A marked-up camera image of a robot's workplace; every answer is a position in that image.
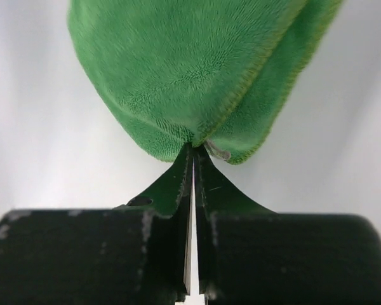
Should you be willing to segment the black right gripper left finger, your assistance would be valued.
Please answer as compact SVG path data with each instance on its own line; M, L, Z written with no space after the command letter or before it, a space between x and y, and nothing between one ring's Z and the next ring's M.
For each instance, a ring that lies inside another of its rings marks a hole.
M174 304L190 293L193 149L113 209L0 220L0 304Z

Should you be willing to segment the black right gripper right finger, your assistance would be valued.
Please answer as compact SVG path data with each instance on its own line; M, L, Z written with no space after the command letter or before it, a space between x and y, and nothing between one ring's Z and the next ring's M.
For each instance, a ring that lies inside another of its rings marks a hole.
M381 239L353 214L276 213L194 151L199 291L207 304L381 304Z

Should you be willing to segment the green microfibre towel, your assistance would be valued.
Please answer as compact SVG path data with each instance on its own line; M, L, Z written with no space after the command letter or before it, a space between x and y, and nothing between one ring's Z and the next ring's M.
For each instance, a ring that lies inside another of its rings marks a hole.
M71 1L77 59L146 153L237 165L264 143L341 1Z

